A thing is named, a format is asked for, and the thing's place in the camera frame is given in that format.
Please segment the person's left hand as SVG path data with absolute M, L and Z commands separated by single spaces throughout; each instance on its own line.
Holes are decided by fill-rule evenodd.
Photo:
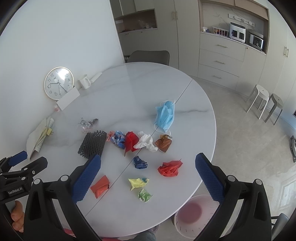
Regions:
M 23 206 L 19 201 L 15 201 L 15 208 L 11 212 L 11 218 L 13 220 L 12 227 L 14 230 L 23 233 L 23 224 L 24 224 L 24 212 Z

